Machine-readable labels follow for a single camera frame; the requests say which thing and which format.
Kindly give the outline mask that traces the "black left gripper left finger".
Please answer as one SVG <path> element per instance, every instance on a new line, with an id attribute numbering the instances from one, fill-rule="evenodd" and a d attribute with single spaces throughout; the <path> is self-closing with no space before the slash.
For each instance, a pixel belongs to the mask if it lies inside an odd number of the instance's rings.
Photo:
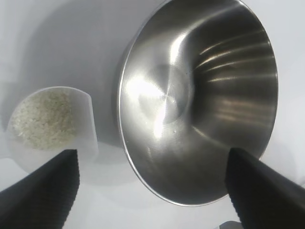
<path id="1" fill-rule="evenodd" d="M 61 229 L 80 185 L 76 149 L 53 159 L 0 193 L 2 229 Z"/>

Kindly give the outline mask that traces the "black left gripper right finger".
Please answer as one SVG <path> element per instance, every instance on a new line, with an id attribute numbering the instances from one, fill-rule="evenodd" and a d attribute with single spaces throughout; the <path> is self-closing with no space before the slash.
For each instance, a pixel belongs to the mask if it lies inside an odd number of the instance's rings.
<path id="1" fill-rule="evenodd" d="M 240 148 L 228 155 L 225 186 L 245 229 L 303 229 L 305 189 Z"/>

